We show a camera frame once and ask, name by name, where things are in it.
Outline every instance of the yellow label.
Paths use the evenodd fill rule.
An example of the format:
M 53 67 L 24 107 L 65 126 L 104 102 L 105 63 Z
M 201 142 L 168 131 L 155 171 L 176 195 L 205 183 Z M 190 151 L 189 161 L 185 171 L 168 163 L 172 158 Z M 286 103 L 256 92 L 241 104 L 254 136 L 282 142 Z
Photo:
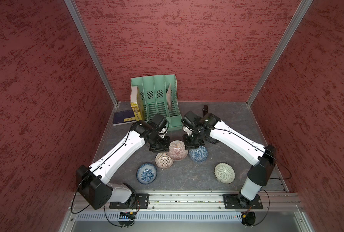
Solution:
M 123 119 L 123 122 L 129 122 L 129 121 L 132 121 L 132 120 L 135 120 L 136 117 L 132 117 L 132 118 L 124 118 Z
M 137 88 L 137 94 L 135 93 L 135 86 L 132 87 L 132 93 L 131 93 L 131 107 L 134 113 L 134 116 L 136 118 L 136 121 L 138 120 L 144 120 L 144 107 L 140 95 L 140 91 Z

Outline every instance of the bowl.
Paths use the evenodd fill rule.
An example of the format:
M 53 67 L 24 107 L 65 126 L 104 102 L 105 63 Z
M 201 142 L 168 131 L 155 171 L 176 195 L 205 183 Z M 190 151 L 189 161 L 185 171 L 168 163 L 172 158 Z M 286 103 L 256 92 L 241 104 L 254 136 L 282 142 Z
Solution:
M 215 175 L 217 180 L 224 184 L 229 184 L 235 179 L 234 169 L 226 163 L 219 163 L 216 165 Z
M 183 160 L 188 155 L 188 152 L 185 150 L 185 144 L 182 141 L 175 140 L 170 143 L 167 154 L 172 160 L 179 161 Z
M 137 180 L 142 184 L 150 184 L 156 178 L 156 167 L 151 163 L 141 165 L 137 170 Z
M 156 166 L 161 169 L 167 169 L 173 164 L 173 160 L 168 156 L 166 152 L 160 152 L 155 157 Z
M 199 148 L 189 150 L 189 156 L 195 162 L 202 162 L 207 159 L 208 151 L 204 146 L 199 146 Z

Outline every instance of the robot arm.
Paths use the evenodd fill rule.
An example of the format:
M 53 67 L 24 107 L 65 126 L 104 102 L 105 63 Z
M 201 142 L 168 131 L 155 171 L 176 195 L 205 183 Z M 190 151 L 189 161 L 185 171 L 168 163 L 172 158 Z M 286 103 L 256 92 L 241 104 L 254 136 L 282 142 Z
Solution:
M 234 131 L 214 114 L 208 113 L 201 118 L 189 111 L 181 121 L 184 131 L 187 132 L 187 135 L 183 136 L 187 150 L 204 145 L 203 138 L 210 136 L 239 153 L 252 165 L 238 195 L 239 205 L 247 209 L 258 191 L 267 185 L 275 167 L 276 148 L 253 142 Z
M 136 192 L 126 184 L 112 184 L 109 181 L 124 161 L 146 142 L 150 144 L 152 152 L 169 151 L 169 137 L 164 135 L 168 123 L 160 114 L 147 123 L 142 120 L 135 122 L 124 138 L 100 160 L 88 168 L 82 165 L 77 169 L 78 192 L 94 209 L 99 209 L 108 201 L 132 206 Z

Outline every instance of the white patterned bowl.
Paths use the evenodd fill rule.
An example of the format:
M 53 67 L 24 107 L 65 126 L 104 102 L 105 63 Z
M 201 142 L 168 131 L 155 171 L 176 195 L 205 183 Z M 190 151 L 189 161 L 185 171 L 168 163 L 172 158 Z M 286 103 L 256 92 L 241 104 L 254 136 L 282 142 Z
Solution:
M 224 184 L 229 184 L 235 179 L 234 169 L 228 164 L 219 163 L 215 167 L 215 175 L 217 180 Z
M 173 164 L 173 160 L 168 156 L 166 152 L 160 152 L 155 157 L 156 166 L 161 169 L 167 169 Z
M 156 178 L 156 167 L 151 163 L 141 165 L 137 170 L 137 180 L 142 184 L 150 184 Z
M 182 141 L 175 140 L 170 143 L 168 156 L 175 161 L 183 160 L 189 151 L 185 150 L 185 144 Z

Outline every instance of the blue book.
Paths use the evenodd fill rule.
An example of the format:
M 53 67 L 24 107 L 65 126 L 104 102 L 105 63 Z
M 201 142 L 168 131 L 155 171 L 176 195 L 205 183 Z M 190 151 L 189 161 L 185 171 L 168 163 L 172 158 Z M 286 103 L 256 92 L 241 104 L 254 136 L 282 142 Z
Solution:
M 126 123 L 136 122 L 136 117 L 133 113 L 133 110 L 126 110 L 114 113 L 113 125 L 122 125 Z

